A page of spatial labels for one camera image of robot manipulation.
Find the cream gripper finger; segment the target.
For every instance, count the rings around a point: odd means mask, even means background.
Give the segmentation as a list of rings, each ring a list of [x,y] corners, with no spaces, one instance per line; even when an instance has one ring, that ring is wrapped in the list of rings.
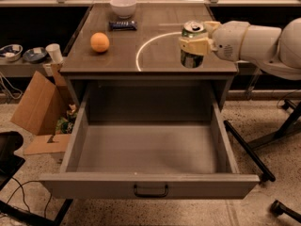
[[[212,51],[213,41],[209,38],[189,39],[180,37],[179,45],[185,53],[206,56]]]
[[[205,21],[204,27],[207,30],[208,34],[212,36],[215,30],[221,25],[220,22],[217,21]]]

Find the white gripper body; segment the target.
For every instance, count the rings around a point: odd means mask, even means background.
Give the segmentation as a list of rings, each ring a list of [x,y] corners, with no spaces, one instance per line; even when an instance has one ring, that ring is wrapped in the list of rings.
[[[212,34],[212,51],[220,59],[238,61],[241,46],[249,27],[250,23],[239,21],[221,24]]]

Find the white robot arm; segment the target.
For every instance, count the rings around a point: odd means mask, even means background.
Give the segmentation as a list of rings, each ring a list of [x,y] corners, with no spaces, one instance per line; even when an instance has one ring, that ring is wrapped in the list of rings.
[[[189,21],[179,37],[181,49],[204,57],[214,53],[222,60],[246,61],[262,71],[288,79],[301,79],[301,20],[284,28],[248,22]]]

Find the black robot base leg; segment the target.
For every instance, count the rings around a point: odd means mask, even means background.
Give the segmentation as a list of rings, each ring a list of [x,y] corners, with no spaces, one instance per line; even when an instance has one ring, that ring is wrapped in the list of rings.
[[[301,117],[301,102],[295,105],[292,101],[285,99],[284,105],[281,107],[284,110],[291,108],[293,112],[290,114],[288,119],[273,133],[266,136],[259,137],[250,142],[246,142],[240,134],[235,130],[235,128],[230,124],[229,121],[224,121],[225,128],[230,132],[238,143],[244,148],[246,153],[251,157],[253,162],[261,170],[261,180],[263,182],[270,181],[274,182],[276,180],[275,175],[264,165],[260,158],[256,155],[255,150],[266,146],[272,142],[278,141],[282,138],[289,137],[291,135],[301,132],[301,122],[299,121]]]

